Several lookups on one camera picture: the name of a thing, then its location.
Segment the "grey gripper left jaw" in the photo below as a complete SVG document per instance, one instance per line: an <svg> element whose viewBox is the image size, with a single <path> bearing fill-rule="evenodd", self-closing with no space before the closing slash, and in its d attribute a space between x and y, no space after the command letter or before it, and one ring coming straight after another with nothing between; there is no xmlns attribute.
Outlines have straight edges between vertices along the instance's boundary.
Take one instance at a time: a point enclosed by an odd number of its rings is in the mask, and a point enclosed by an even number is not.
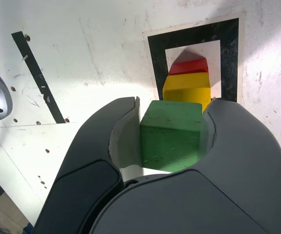
<svg viewBox="0 0 281 234"><path fill-rule="evenodd" d="M78 130L34 226L36 234L87 234L124 178L142 171L140 99L122 97L94 113Z"/></svg>

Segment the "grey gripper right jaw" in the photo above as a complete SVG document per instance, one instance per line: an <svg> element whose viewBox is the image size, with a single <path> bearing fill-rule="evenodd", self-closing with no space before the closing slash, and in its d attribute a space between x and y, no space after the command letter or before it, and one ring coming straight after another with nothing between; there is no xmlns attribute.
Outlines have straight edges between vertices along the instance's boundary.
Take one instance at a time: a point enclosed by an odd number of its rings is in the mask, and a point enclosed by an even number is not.
<svg viewBox="0 0 281 234"><path fill-rule="evenodd" d="M93 234L281 234L281 148L235 102L205 111L206 156L135 184L99 214Z"/></svg>

